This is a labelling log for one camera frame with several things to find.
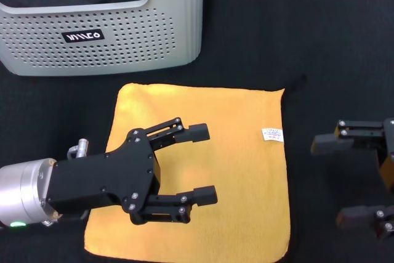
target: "orange towel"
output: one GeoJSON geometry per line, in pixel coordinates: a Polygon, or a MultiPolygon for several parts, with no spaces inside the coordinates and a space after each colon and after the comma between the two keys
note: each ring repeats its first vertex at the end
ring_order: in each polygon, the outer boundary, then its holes
{"type": "Polygon", "coordinates": [[[155,262],[275,262],[290,239],[286,160],[282,142],[262,128],[281,129],[283,91],[264,92],[128,84],[118,95],[107,151],[127,133],[181,117],[207,123],[211,139],[156,152],[159,194],[215,185],[219,202],[193,206],[189,224],[136,226],[120,206],[95,209],[85,232],[94,254],[155,262]]]}

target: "silver cylindrical motor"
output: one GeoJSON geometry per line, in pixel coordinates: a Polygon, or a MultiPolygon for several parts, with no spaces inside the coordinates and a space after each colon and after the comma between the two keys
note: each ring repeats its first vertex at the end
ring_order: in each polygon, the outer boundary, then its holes
{"type": "Polygon", "coordinates": [[[11,164],[0,169],[0,221],[6,226],[46,222],[59,218],[47,202],[52,158],[11,164]]]}

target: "white tag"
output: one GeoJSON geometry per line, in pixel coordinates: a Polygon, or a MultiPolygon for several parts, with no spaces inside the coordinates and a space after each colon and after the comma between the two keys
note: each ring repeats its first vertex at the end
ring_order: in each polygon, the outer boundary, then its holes
{"type": "Polygon", "coordinates": [[[264,140],[284,142],[281,129],[262,129],[264,140]]]}

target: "screw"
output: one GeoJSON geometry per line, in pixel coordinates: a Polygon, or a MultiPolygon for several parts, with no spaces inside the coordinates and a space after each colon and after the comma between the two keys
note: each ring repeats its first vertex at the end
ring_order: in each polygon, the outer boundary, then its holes
{"type": "Polygon", "coordinates": [[[387,230],[392,230],[392,229],[393,229],[393,225],[392,225],[391,223],[386,223],[386,224],[384,224],[384,227],[385,227],[387,230]]]}

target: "green led light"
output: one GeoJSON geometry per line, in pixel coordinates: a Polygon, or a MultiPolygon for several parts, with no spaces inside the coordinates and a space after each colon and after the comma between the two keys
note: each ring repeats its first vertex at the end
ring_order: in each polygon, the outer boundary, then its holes
{"type": "Polygon", "coordinates": [[[26,226],[26,223],[23,222],[13,222],[10,224],[11,227],[22,227],[22,226],[26,226]]]}

